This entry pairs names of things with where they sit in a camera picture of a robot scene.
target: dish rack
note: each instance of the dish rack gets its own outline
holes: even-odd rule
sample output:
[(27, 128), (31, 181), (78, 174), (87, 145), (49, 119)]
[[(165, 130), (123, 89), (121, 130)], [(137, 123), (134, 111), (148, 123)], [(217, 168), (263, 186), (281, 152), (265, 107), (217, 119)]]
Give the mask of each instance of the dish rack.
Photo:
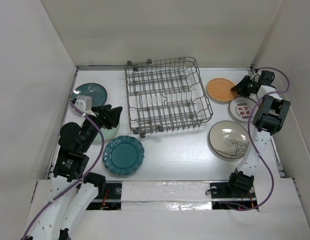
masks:
[(130, 130), (146, 134), (198, 128), (213, 111), (196, 59), (180, 57), (125, 65)]

